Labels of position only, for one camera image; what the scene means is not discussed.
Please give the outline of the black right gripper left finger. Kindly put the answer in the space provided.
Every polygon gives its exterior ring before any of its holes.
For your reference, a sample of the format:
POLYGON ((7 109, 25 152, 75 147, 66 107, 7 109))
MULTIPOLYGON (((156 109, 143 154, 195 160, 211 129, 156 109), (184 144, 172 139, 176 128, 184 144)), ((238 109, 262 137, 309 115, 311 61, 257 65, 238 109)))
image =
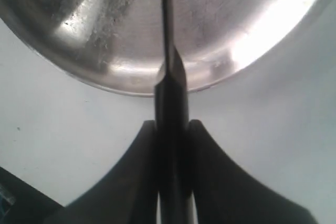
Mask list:
POLYGON ((45 223, 156 223, 155 124, 145 121, 105 177, 45 223))

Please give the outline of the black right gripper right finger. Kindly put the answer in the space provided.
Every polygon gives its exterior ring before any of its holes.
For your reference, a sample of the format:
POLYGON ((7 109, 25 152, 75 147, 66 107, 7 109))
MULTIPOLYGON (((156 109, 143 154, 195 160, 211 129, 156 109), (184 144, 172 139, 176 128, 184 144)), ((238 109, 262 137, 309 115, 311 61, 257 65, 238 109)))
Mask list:
POLYGON ((238 166, 203 123, 188 128, 192 187, 199 223, 314 223, 310 211, 238 166))

